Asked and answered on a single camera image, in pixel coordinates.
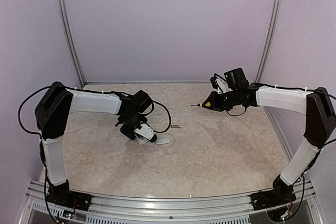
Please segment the yellow handled screwdriver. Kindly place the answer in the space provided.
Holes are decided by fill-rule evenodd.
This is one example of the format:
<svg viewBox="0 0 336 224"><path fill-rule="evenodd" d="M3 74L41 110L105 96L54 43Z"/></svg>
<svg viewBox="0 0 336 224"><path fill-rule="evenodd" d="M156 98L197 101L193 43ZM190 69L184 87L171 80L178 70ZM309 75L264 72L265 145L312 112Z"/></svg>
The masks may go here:
<svg viewBox="0 0 336 224"><path fill-rule="evenodd" d="M210 102L203 102L203 103L198 103L198 104L192 104L191 107L200 107L200 108L210 108L211 107L211 103Z"/></svg>

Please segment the white remote control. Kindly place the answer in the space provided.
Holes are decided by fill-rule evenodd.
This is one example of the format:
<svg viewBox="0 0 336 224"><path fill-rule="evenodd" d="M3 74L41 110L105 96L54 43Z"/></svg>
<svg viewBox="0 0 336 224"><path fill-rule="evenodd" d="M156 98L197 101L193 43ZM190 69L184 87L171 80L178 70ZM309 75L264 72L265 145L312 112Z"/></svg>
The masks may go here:
<svg viewBox="0 0 336 224"><path fill-rule="evenodd" d="M147 140L146 138L143 138L143 137L141 137L141 138L139 138L139 137L136 137L135 138L135 140L136 140L136 142L139 144L139 145L145 145L145 144L147 144L147 143L151 143L151 141L149 141L149 140Z"/></svg>

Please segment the white battery cover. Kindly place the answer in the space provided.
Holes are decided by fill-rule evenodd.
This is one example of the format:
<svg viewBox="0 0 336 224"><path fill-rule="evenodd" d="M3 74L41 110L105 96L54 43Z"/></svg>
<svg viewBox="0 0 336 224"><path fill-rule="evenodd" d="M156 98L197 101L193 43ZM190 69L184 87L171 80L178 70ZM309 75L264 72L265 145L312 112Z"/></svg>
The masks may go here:
<svg viewBox="0 0 336 224"><path fill-rule="evenodd" d="M159 138L155 142L156 145L166 145L166 144L169 144L169 143L170 143L169 138Z"/></svg>

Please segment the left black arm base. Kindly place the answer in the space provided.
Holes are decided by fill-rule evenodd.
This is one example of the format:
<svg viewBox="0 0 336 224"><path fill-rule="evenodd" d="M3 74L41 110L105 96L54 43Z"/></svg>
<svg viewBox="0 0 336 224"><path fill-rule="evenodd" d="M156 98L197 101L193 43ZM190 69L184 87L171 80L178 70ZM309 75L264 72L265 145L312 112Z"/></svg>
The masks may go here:
<svg viewBox="0 0 336 224"><path fill-rule="evenodd" d="M47 183L49 185L48 202L71 209L89 210L92 200L91 194L70 190L68 180L58 186L53 185L48 179Z"/></svg>

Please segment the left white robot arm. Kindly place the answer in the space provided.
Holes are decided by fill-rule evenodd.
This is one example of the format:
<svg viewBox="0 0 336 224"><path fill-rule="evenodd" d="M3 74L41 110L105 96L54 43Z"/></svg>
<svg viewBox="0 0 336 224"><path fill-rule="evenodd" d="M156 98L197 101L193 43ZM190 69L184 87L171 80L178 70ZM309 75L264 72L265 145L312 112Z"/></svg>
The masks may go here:
<svg viewBox="0 0 336 224"><path fill-rule="evenodd" d="M65 186L68 179L64 168L62 137L67 121L73 113L105 113L117 116L120 132L131 140L155 142L157 135L148 125L144 111L152 99L140 90L129 95L118 91L78 90L54 82L35 109L40 134L40 156L46 169L47 182L55 188L53 197L66 206L73 201L73 193Z"/></svg>

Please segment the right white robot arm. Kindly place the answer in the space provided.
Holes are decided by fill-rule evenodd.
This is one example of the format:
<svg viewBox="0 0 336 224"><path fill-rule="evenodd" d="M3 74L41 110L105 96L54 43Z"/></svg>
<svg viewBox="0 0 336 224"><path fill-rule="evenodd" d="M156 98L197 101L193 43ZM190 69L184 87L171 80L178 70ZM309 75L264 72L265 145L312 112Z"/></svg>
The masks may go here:
<svg viewBox="0 0 336 224"><path fill-rule="evenodd" d="M214 74L211 84L214 90L198 107L217 112L229 112L238 105L245 109L271 107L306 117L302 143L268 194L273 205L281 204L289 196L288 187L311 168L323 148L331 143L329 138L335 130L335 111L331 102L334 96L324 87L308 89L249 83L242 68L227 71L223 76Z"/></svg>

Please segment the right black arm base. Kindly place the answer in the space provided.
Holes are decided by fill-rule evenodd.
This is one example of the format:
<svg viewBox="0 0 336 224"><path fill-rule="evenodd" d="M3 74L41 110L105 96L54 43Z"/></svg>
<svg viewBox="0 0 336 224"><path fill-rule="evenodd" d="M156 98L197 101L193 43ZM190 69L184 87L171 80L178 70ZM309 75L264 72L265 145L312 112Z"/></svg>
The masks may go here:
<svg viewBox="0 0 336 224"><path fill-rule="evenodd" d="M250 196L254 210L280 206L296 200L293 184L287 185L280 175L273 181L272 189L260 190Z"/></svg>

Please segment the front aluminium rail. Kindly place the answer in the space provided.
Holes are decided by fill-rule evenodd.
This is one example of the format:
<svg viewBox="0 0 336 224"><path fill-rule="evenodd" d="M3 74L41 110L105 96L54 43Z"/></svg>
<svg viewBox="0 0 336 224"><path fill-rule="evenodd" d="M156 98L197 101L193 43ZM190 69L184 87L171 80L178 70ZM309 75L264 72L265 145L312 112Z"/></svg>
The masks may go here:
<svg viewBox="0 0 336 224"><path fill-rule="evenodd" d="M136 198L91 193L66 207L45 203L44 185L28 187L19 223L323 223L310 180L294 186L296 200L256 209L252 193L196 198Z"/></svg>

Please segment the right aluminium corner post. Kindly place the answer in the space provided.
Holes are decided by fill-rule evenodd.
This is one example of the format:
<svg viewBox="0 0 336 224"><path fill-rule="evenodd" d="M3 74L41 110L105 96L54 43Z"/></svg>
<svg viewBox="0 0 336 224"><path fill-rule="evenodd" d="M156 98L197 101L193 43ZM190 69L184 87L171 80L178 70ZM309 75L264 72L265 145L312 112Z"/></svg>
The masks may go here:
<svg viewBox="0 0 336 224"><path fill-rule="evenodd" d="M280 6L281 6L281 0L273 0L270 21L269 21L269 25L268 25L268 29L266 33L266 39L265 39L265 43L264 43L262 54L261 54L261 60L260 60L260 63L257 69L257 74L256 74L256 79L255 79L256 82L260 82L262 80L262 77L266 69L267 60L269 58L272 41L273 41L274 34L276 31Z"/></svg>

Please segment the aluminium corner post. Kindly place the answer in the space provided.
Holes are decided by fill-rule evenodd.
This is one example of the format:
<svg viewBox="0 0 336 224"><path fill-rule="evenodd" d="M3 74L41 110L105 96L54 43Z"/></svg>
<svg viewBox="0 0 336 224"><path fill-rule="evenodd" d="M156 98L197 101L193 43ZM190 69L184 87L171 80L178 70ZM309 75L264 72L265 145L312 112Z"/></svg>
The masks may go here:
<svg viewBox="0 0 336 224"><path fill-rule="evenodd" d="M269 21L269 25L268 25L268 29L266 33L266 39L265 39L265 43L264 43L262 54L261 54L261 60L260 60L260 63L257 69L257 74L256 74L256 79L255 79L256 82L260 82L262 80L262 77L266 69L267 60L269 58L272 41L273 41L274 34L276 31L280 6L281 6L281 0L273 0L270 21Z"/></svg>
<svg viewBox="0 0 336 224"><path fill-rule="evenodd" d="M84 87L86 85L86 80L79 62L79 58L77 55L77 51L76 51L76 47L75 47L75 43L74 43L74 39L72 36L72 32L71 32L71 28L70 28L70 22L69 22L69 18L67 15L67 8L66 8L66 1L65 0L57 0L58 2L58 8L59 8L59 12L60 12L60 18L61 18L61 22L62 22L62 26L64 29L64 33L65 33L65 38L67 41L67 45L69 48L69 52L70 52L70 57L75 69L75 73L78 79L78 82L80 84L81 87Z"/></svg>

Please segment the left aluminium corner post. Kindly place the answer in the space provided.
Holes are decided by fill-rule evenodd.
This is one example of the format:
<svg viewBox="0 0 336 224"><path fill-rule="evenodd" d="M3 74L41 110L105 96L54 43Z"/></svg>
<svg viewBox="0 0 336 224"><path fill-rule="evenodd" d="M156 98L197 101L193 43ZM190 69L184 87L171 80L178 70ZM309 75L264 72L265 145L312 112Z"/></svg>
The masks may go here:
<svg viewBox="0 0 336 224"><path fill-rule="evenodd" d="M62 22L62 26L64 29L64 33L65 33L65 38L67 41L67 45L69 48L69 52L70 52L70 57L75 69L75 73L78 79L78 82L80 84L81 87L84 87L86 85L86 80L79 62L79 58L77 55L77 51L76 51L76 47L75 47L75 43L74 43L74 39L72 36L72 32L71 32L71 28L70 28L70 22L69 22L69 18L67 15L67 8L66 8L66 1L65 0L57 0L58 2L58 8L59 8L59 12L60 12L60 18L61 18L61 22Z"/></svg>

